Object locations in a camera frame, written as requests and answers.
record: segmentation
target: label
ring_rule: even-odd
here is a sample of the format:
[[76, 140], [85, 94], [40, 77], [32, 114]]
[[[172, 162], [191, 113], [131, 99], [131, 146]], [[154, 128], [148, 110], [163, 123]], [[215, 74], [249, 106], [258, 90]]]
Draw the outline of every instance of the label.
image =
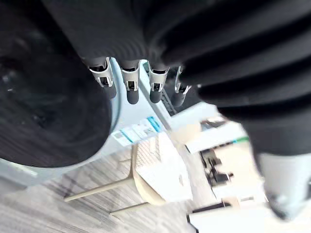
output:
[[125, 127], [111, 135], [122, 145], [128, 146], [161, 131], [160, 125], [153, 116], [140, 121], [139, 124]]

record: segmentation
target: gray floor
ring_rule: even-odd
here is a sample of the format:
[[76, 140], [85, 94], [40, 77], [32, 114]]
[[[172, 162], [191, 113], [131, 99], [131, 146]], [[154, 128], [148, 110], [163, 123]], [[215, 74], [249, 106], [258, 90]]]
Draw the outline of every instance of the gray floor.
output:
[[65, 195], [125, 178], [130, 151], [90, 163], [60, 179], [0, 197], [1, 233], [193, 233], [186, 213], [215, 199], [204, 177], [199, 154], [179, 149], [190, 175], [193, 200], [150, 206], [111, 218], [108, 212], [142, 202], [134, 186], [63, 202]]

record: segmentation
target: white chair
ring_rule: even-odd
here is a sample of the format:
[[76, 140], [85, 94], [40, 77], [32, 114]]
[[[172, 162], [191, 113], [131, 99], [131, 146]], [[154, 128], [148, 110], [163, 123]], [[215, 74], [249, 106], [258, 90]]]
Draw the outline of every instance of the white chair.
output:
[[137, 150], [138, 150], [138, 145], [133, 145], [132, 146], [132, 152], [131, 152], [131, 168], [130, 168], [130, 173], [129, 175], [122, 180], [115, 181], [100, 187], [96, 187], [93, 189], [90, 189], [85, 192], [81, 192], [69, 197], [64, 198], [64, 201], [71, 201], [75, 200], [78, 198], [86, 197], [89, 195], [93, 195], [95, 193], [103, 192], [109, 189], [113, 189], [116, 187], [123, 186], [125, 184], [130, 184], [134, 183], [139, 194], [141, 195], [142, 199], [145, 201], [144, 203], [129, 206], [126, 208], [122, 208], [119, 210], [115, 210], [110, 212], [110, 215], [117, 215], [125, 211], [129, 210], [135, 210], [147, 205], [163, 205], [166, 203], [166, 201], [156, 192], [154, 191], [145, 181], [141, 176], [136, 172], [135, 167], [136, 167], [136, 160], [137, 160]]
[[188, 173], [182, 158], [165, 133], [132, 146], [129, 175], [88, 191], [64, 198], [71, 201], [95, 193], [134, 183], [144, 203], [110, 212], [118, 215], [147, 205], [192, 199]]

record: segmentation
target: chair leg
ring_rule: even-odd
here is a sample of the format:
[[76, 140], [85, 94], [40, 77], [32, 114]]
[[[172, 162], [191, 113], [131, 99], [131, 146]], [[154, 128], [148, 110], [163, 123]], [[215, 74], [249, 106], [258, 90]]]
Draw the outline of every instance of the chair leg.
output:
[[131, 161], [131, 159], [125, 159], [125, 160], [120, 160], [119, 163], [125, 164], [125, 163], [130, 162], [130, 161]]
[[105, 185], [100, 186], [100, 187], [96, 187], [96, 188], [90, 189], [90, 190], [85, 191], [85, 192], [81, 192], [81, 193], [78, 193], [78, 194], [66, 197], [66, 198], [64, 198], [64, 201], [67, 202], [67, 201], [75, 200], [75, 199], [78, 199], [78, 198], [83, 198], [83, 197], [86, 197], [86, 196], [89, 196], [89, 195], [93, 195], [95, 193], [103, 192], [103, 191], [106, 191], [106, 190], [109, 190], [109, 189], [113, 189], [113, 188], [116, 188], [116, 187], [119, 187], [119, 186], [123, 186], [125, 184], [132, 183], [132, 182], [134, 182], [133, 177], [132, 176], [128, 176], [127, 178], [125, 178], [123, 180], [115, 181], [115, 182], [112, 182], [112, 183], [109, 183], [109, 184], [105, 184]]
[[125, 207], [123, 209], [119, 209], [119, 210], [115, 210], [115, 211], [111, 211], [109, 213], [109, 215], [118, 215], [120, 213], [124, 213], [126, 211], [132, 211], [132, 210], [137, 210], [137, 209], [140, 209], [142, 207], [145, 207], [145, 206], [148, 206], [148, 205], [151, 205], [150, 203], [148, 202], [144, 202], [144, 203], [141, 203], [141, 204], [137, 204], [137, 205], [132, 205], [132, 206], [129, 206], [129, 207]]

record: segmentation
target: gray fingertip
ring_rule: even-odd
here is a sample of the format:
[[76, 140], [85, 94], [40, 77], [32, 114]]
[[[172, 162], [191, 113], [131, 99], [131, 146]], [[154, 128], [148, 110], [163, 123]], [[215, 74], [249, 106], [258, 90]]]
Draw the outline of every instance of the gray fingertip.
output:
[[109, 99], [113, 99], [117, 95], [116, 86], [113, 83], [111, 87], [104, 87]]
[[138, 90], [137, 91], [126, 91], [126, 97], [127, 97], [127, 101], [130, 104], [136, 104], [139, 100]]
[[162, 98], [162, 91], [150, 91], [150, 100], [152, 103], [159, 103]]
[[171, 103], [174, 107], [180, 107], [185, 101], [186, 95], [183, 93], [174, 93], [172, 95]]

